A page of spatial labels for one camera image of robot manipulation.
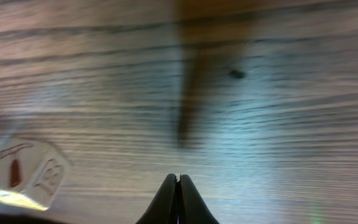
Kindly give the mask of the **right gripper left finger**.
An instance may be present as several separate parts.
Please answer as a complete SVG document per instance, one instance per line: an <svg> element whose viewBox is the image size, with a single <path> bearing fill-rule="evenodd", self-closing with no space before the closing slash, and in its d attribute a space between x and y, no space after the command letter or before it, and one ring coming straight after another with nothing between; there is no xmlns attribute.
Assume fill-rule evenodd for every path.
<svg viewBox="0 0 358 224"><path fill-rule="evenodd" d="M175 174L166 176L155 197L136 224L177 223L176 183L177 177Z"/></svg>

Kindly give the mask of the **white block red base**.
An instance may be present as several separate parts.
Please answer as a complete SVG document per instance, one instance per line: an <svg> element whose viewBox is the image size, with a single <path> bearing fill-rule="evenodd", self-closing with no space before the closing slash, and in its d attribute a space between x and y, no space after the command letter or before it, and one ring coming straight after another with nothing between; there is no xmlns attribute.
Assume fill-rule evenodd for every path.
<svg viewBox="0 0 358 224"><path fill-rule="evenodd" d="M70 171L54 145L32 139L0 139L0 203L47 210Z"/></svg>

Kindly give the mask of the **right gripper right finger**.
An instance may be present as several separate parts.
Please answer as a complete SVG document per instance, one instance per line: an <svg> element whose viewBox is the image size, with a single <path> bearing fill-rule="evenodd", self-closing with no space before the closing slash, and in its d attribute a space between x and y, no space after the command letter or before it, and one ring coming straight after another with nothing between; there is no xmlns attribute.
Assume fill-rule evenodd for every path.
<svg viewBox="0 0 358 224"><path fill-rule="evenodd" d="M209 211L189 175L180 176L179 223L219 224Z"/></svg>

